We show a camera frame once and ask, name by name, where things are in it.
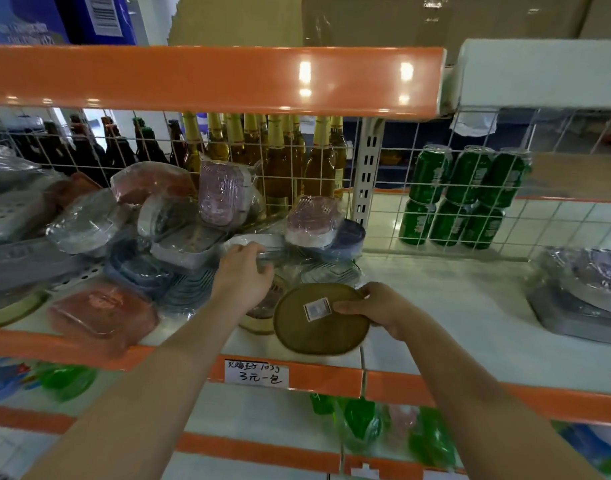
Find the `green can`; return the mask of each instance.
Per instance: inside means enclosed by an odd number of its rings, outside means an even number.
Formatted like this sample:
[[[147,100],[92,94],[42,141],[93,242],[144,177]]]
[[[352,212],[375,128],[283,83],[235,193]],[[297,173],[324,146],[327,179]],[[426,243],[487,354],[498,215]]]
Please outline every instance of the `green can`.
[[[438,206],[434,225],[429,239],[440,246],[453,246],[459,241],[463,225],[468,217],[468,207],[457,205],[448,200]]]
[[[428,237],[429,228],[437,211],[434,204],[409,200],[405,204],[405,214],[399,229],[399,239],[406,244],[423,244]]]
[[[492,148],[485,146],[466,146],[456,158],[445,198],[459,205],[476,202],[479,186],[492,166],[494,153]]]
[[[474,249],[487,249],[505,217],[503,209],[493,209],[479,202],[468,217],[461,244]]]
[[[418,203],[436,203],[450,175],[452,150],[443,144],[427,144],[412,174],[410,198]]]
[[[502,148],[483,178],[479,201],[488,207],[509,207],[531,166],[529,152],[521,148]]]

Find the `white sticker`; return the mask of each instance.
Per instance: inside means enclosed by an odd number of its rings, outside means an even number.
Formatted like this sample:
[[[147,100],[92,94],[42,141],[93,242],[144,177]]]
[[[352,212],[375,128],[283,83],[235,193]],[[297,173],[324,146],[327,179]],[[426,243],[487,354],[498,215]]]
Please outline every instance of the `white sticker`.
[[[332,314],[330,302],[325,297],[318,299],[317,301],[306,303],[303,307],[305,309],[305,317],[307,318],[308,322],[318,320],[319,318]]]
[[[114,0],[85,0],[96,35],[123,37]]]
[[[268,362],[225,359],[224,380],[226,384],[287,389],[290,386],[290,368]]]
[[[349,474],[353,477],[370,478],[372,480],[379,480],[379,470],[372,470],[370,465],[367,463],[363,464],[361,468],[350,468]]]

